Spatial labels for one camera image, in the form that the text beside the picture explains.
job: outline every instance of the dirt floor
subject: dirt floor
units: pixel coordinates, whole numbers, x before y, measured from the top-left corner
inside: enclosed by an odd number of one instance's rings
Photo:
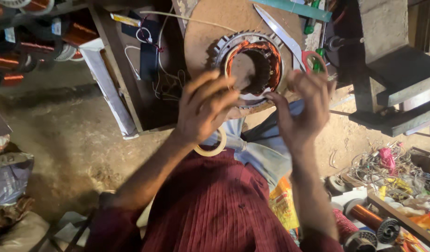
[[[72,69],[80,65],[60,64]],[[89,75],[78,81],[50,85],[66,87],[93,83]],[[51,88],[43,86],[39,76],[28,76],[21,86],[0,89],[0,96]],[[54,223],[66,211],[87,214],[96,205],[99,192],[116,189],[167,138],[170,130],[123,140],[120,129],[103,97],[72,99],[60,104],[38,105],[29,109],[0,106],[0,112],[13,129],[12,142],[35,156],[27,194],[36,200],[34,211]],[[262,122],[275,108],[247,117],[248,128]],[[354,100],[334,110],[353,112]],[[430,138],[411,135],[391,138],[368,130],[345,116],[331,119],[316,140],[316,152],[322,175],[332,175],[350,165],[352,158],[369,151],[372,143],[388,145],[399,140],[406,148],[417,146],[430,151]],[[329,165],[334,155],[334,167]]]

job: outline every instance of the right hand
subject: right hand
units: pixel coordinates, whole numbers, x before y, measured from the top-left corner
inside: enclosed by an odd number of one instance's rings
[[[172,136],[184,145],[198,145],[221,126],[229,109],[238,105],[240,91],[234,77],[220,76],[217,70],[201,74],[184,86],[179,116]]]
[[[290,153],[303,151],[313,147],[316,136],[329,120],[329,101],[336,82],[328,82],[326,74],[302,73],[292,71],[288,76],[289,86],[304,99],[304,110],[293,118],[290,114],[288,101],[277,93],[265,96],[274,102],[282,136]]]

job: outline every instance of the fabric cloth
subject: fabric cloth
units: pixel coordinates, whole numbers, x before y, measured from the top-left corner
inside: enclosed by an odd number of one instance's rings
[[[101,210],[85,251],[339,252],[334,239],[313,234],[298,248],[268,207],[268,183],[227,149],[214,157],[191,152],[156,195],[144,239],[139,211]]]
[[[299,115],[304,109],[304,100],[288,104],[293,116]],[[263,123],[243,133],[241,127],[245,118],[229,120],[222,124],[226,131],[226,147],[235,150],[234,158],[244,165],[247,163],[267,180],[270,192],[292,167],[291,155],[284,140],[279,135],[277,111],[273,112]],[[202,144],[214,145],[219,140],[215,131]]]

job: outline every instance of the scissors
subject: scissors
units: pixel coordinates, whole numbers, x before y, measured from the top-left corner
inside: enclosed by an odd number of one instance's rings
[[[257,10],[258,14],[263,18],[263,20],[268,24],[268,26],[273,30],[277,36],[287,45],[293,54],[293,69],[302,69],[304,72],[309,73],[313,71],[310,68],[308,62],[310,59],[314,59],[314,64],[317,62],[320,64],[319,71],[327,72],[326,63],[322,57],[312,51],[302,51],[299,44],[285,31],[279,23],[274,20],[270,14],[268,14],[264,9],[262,9],[257,4],[254,4],[254,8]]]

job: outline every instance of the red scissors handle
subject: red scissors handle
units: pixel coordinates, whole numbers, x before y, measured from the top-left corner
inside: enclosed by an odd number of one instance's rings
[[[324,62],[323,58],[316,52],[313,51],[302,51],[302,63],[304,64],[305,68],[307,69],[307,73],[311,72],[312,69],[308,65],[308,59],[310,57],[315,57],[319,62],[321,63],[321,67],[323,67],[324,72],[327,74],[327,66]]]

